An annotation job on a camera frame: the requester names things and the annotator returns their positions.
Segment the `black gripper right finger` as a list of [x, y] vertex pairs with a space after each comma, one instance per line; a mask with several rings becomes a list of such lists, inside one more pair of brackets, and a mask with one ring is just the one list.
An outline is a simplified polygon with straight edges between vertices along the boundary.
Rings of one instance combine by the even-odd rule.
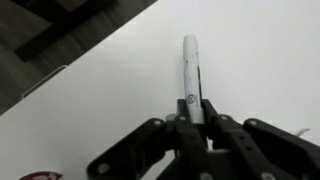
[[235, 158], [237, 174], [248, 180], [320, 180], [320, 147], [256, 118], [242, 124], [202, 101], [214, 150]]

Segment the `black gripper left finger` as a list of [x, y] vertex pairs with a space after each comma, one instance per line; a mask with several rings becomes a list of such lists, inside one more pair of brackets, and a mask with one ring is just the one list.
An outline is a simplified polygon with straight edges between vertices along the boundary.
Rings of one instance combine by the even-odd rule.
[[88, 180], [141, 180], [167, 152], [174, 159], [156, 180], [212, 180], [205, 127], [191, 121], [186, 101], [177, 101], [171, 120], [151, 118], [111, 146], [87, 167]]

